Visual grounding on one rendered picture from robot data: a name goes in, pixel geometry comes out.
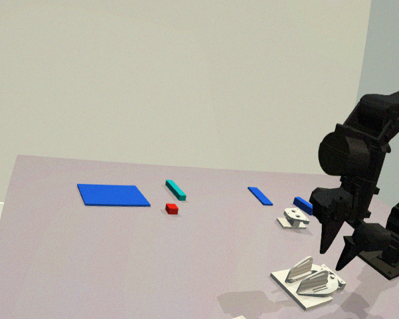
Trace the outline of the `blue flat plate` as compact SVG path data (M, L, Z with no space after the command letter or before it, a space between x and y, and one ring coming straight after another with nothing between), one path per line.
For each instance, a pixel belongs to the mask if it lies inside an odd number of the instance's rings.
M150 207L148 200L133 185L77 184L84 205Z

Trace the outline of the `small red block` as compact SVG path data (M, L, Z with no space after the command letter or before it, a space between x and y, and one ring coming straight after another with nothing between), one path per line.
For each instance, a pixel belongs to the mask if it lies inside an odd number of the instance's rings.
M165 210L169 215L177 215L178 214L178 207L176 204L166 204Z

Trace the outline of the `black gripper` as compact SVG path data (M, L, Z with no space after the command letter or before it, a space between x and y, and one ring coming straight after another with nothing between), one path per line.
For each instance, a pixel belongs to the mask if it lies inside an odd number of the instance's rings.
M336 264L336 271L343 269L361 251L385 251L391 242L391 234L379 223L366 223L364 218L370 218L368 210L372 196L378 195L380 189L377 182L365 180L358 176L341 176L340 181L344 183L343 189L347 192L357 189L358 211L354 221L345 219L335 223L322 224L320 254L325 254L340 231L342 224L347 222L354 232L351 236L343 236L345 246Z

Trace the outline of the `teal rectangular bar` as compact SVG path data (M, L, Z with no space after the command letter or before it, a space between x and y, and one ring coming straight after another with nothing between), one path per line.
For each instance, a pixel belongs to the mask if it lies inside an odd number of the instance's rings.
M171 190L171 192L177 197L178 201L186 200L186 194L183 193L182 190L172 180L166 180L166 185Z

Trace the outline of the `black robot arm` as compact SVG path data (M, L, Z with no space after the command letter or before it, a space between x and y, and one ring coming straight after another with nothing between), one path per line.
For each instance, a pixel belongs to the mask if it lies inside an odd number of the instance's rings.
M399 132L399 91L390 94L365 94L344 124L319 144L318 158L322 170L331 176L358 176L377 182L389 141ZM358 211L357 189L347 192L344 183L313 194L313 216L320 224L348 219L354 221ZM396 268L399 265L399 203L389 214L386 229L391 234L387 250L376 257Z

